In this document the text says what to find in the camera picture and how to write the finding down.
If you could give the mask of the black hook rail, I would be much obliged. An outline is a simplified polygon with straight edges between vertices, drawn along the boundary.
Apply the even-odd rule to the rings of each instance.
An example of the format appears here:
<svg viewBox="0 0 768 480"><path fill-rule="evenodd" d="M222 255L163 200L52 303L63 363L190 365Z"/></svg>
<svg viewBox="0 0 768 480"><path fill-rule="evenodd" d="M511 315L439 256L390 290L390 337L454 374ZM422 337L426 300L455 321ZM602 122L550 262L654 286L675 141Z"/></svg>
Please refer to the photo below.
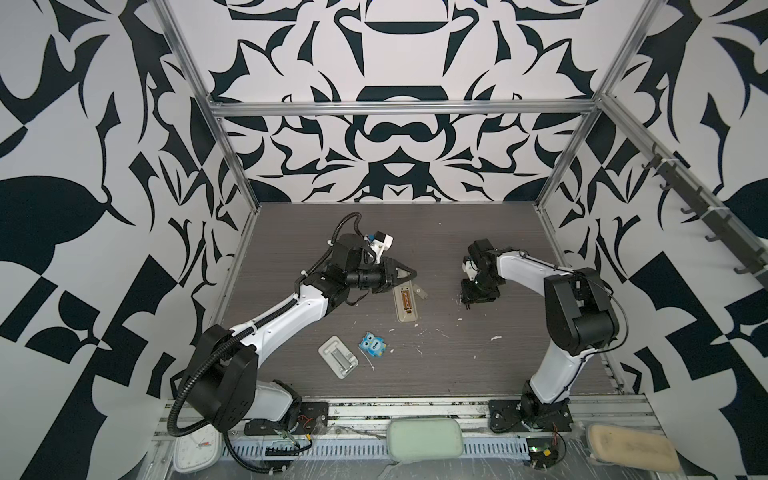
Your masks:
<svg viewBox="0 0 768 480"><path fill-rule="evenodd" d="M740 262L735 267L737 275L749 274L764 289L767 289L767 245L737 217L736 213L719 200L699 180L685 162L675 157L665 157L653 143L650 148L641 149L648 162L643 165L646 172L653 171L662 180L662 194L657 205L657 220L662 227L662 210L670 192L676 194L685 204L682 215L702 221L709 231L708 242L722 243Z"/></svg>

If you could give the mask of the green sponge pad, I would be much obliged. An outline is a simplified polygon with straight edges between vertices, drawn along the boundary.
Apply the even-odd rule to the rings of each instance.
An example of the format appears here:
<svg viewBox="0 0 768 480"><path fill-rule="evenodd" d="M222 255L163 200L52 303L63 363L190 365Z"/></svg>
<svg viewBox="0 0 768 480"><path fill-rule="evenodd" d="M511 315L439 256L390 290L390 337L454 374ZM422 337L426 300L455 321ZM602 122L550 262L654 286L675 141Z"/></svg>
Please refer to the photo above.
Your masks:
<svg viewBox="0 0 768 480"><path fill-rule="evenodd" d="M386 432L387 450L397 463L459 458L464 451L463 433L451 418L400 418Z"/></svg>

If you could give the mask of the white remote control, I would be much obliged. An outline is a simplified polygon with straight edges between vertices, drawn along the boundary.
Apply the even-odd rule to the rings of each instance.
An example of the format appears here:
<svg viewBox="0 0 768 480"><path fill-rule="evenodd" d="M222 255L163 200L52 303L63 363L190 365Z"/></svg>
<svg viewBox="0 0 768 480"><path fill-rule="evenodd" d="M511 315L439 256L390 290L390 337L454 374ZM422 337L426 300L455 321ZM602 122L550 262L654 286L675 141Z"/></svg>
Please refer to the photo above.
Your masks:
<svg viewBox="0 0 768 480"><path fill-rule="evenodd" d="M411 282L396 286L393 298L399 323L416 323L419 320L415 289Z"/></svg>

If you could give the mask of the white phone stand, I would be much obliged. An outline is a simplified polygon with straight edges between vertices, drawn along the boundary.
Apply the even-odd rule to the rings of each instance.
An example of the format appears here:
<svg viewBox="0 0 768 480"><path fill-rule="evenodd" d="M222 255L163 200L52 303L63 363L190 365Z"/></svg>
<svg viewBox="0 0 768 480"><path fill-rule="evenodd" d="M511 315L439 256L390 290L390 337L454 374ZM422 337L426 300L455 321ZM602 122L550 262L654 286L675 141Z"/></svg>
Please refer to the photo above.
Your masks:
<svg viewBox="0 0 768 480"><path fill-rule="evenodd" d="M357 357L347 348L338 336L331 336L319 348L318 353L336 377L344 380L357 368Z"/></svg>

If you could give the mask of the white square clock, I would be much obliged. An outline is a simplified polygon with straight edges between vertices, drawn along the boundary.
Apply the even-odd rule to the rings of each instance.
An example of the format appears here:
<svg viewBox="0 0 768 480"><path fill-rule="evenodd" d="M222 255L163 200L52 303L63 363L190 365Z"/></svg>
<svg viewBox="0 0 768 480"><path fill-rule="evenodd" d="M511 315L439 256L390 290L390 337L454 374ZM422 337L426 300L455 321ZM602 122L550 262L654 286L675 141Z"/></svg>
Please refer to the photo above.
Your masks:
<svg viewBox="0 0 768 480"><path fill-rule="evenodd" d="M213 466L224 449L222 434L207 425L189 435L179 437L173 450L173 468L182 474L195 473Z"/></svg>

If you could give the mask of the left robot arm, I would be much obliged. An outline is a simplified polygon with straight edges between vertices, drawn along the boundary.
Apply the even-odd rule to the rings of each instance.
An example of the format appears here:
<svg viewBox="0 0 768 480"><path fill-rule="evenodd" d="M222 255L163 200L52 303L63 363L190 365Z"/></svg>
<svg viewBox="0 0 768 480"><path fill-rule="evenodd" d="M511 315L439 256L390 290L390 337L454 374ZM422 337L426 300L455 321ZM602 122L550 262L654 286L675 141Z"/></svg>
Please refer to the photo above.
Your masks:
<svg viewBox="0 0 768 480"><path fill-rule="evenodd" d="M213 325L203 334L179 384L168 416L174 437L205 426L226 433L252 409L262 392L282 395L272 422L291 423L300 398L278 382L261 382L264 361L305 327L348 304L351 290L380 294L417 276L415 269L386 256L392 238L343 234L329 242L318 263L300 274L294 291L263 314L231 328Z"/></svg>

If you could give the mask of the beige sponge pad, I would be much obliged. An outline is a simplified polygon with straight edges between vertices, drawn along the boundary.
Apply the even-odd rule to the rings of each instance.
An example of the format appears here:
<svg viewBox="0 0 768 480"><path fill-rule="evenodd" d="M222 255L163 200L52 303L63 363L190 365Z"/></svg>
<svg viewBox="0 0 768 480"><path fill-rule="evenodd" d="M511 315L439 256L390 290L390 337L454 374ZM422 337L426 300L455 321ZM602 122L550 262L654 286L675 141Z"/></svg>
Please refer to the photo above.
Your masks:
<svg viewBox="0 0 768 480"><path fill-rule="evenodd" d="M659 473L677 473L677 451L665 436L641 430L591 424L586 429L591 457L602 463Z"/></svg>

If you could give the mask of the small circuit board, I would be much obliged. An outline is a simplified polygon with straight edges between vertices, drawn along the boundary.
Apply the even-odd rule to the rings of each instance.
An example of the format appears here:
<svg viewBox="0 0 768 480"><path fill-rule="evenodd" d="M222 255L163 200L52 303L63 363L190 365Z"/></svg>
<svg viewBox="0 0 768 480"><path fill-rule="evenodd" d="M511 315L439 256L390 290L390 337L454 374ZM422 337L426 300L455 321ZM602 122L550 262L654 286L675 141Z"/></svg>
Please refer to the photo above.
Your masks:
<svg viewBox="0 0 768 480"><path fill-rule="evenodd" d="M554 437L527 439L529 459L525 464L535 470L549 470L560 464L568 452L566 440L556 433Z"/></svg>

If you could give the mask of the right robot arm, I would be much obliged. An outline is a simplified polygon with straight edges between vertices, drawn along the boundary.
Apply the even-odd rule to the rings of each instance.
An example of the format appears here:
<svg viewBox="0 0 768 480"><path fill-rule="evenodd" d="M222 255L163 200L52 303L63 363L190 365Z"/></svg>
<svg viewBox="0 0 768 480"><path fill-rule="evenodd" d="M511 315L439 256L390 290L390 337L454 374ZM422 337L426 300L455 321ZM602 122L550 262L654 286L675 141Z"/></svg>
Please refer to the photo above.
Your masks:
<svg viewBox="0 0 768 480"><path fill-rule="evenodd" d="M564 412L583 367L618 338L611 294L591 268L569 270L523 250L497 249L487 239L468 247L462 271L461 302L467 307L495 301L508 282L544 298L550 343L518 404L521 422L539 429L542 421Z"/></svg>

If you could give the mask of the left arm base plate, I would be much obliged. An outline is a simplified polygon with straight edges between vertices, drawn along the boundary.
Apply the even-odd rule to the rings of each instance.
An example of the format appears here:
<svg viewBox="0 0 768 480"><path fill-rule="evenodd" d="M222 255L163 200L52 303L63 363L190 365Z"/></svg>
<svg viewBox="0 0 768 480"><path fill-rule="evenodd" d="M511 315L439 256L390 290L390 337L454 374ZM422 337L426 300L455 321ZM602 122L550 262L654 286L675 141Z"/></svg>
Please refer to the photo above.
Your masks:
<svg viewBox="0 0 768 480"><path fill-rule="evenodd" d="M313 434L327 426L328 402L309 401L289 408L280 421L253 419L245 424L247 436L277 435L279 432L304 435Z"/></svg>

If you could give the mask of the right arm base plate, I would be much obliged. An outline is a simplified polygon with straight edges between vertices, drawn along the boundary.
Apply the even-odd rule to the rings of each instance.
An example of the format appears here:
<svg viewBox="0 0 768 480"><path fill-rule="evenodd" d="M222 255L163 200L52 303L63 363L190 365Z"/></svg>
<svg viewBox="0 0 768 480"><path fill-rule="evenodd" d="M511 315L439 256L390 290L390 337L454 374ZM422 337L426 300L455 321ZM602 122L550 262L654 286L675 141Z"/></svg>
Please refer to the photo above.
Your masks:
<svg viewBox="0 0 768 480"><path fill-rule="evenodd" d="M534 397L488 402L488 428L497 434L511 432L554 433L572 430L568 401L542 404Z"/></svg>

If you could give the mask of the beige battery cover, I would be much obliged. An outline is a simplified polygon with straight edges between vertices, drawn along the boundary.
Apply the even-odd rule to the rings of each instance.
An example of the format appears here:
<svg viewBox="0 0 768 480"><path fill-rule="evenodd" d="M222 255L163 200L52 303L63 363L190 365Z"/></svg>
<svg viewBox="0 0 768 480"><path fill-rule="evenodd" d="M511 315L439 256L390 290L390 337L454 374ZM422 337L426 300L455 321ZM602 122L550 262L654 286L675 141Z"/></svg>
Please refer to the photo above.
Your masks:
<svg viewBox="0 0 768 480"><path fill-rule="evenodd" d="M417 296L419 296L421 299L426 300L428 298L428 294L425 290L423 290L421 287L415 285L414 286L414 292Z"/></svg>

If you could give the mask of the aluminium frame bar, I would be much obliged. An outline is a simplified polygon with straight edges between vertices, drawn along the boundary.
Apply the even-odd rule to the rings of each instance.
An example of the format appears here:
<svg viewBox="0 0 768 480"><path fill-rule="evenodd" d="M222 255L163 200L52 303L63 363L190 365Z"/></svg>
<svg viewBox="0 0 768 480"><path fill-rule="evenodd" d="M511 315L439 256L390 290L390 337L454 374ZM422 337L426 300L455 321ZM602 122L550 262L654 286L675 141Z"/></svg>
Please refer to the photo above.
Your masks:
<svg viewBox="0 0 768 480"><path fill-rule="evenodd" d="M363 101L363 102L252 102L208 105L214 116L345 116L409 114L506 114L585 113L595 107L589 99L565 100L448 100L448 101Z"/></svg>

